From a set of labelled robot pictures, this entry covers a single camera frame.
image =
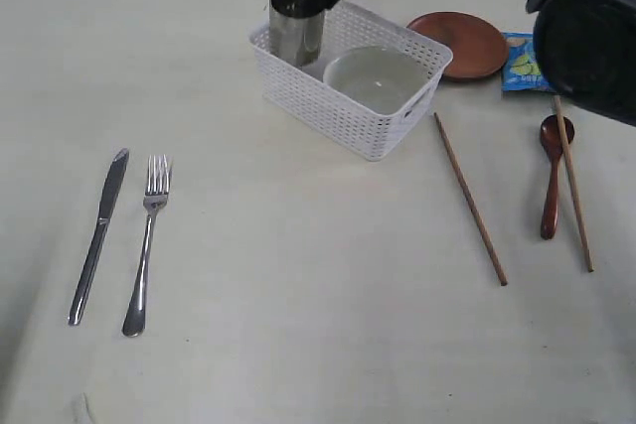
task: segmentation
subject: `tabletop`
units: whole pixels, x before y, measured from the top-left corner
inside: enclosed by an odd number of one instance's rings
[[[351,1],[401,25],[456,10],[502,31],[533,26],[525,0]],[[556,238],[539,237],[550,97],[504,96],[497,77],[440,86],[434,109],[508,273],[502,288],[432,118],[369,163],[261,98],[247,36],[267,0],[0,6],[2,267],[41,270],[0,421],[64,422],[83,393],[97,424],[636,417],[633,128],[566,109],[587,274],[564,171]],[[122,147],[126,178],[70,328]],[[172,193],[146,332],[128,339],[153,153],[174,158]]]

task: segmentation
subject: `blue package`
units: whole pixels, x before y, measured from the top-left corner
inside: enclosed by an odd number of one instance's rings
[[[537,89],[552,91],[550,85],[541,74],[533,34],[504,34],[510,47],[508,61],[504,66],[504,91],[520,91]]]

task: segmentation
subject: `wooden spoon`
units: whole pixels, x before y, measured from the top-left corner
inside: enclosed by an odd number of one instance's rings
[[[567,132],[567,142],[571,143],[574,139],[574,125],[572,122],[564,118],[565,131]],[[563,155],[563,148],[560,142],[560,134],[558,132],[558,120],[556,115],[547,117],[541,124],[541,144],[546,150],[552,171],[550,173],[550,185],[548,186],[548,194],[546,196],[546,204],[544,205],[544,216],[541,221],[541,237],[550,240],[557,232],[558,219],[558,163]]]

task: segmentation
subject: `white basket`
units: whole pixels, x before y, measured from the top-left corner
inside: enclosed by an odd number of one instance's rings
[[[302,70],[269,52],[268,24],[249,40],[263,76],[265,98],[369,161],[389,154],[429,109],[452,60],[447,47],[344,1],[327,13],[320,59]],[[396,49],[426,68],[425,84],[394,114],[378,114],[322,82],[329,62],[367,46]]]

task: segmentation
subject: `wooden plate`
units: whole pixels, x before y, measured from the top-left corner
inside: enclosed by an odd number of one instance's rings
[[[485,20],[459,12],[434,12],[413,20],[408,27],[453,52],[444,78],[481,79],[496,73],[508,59],[508,43]]]

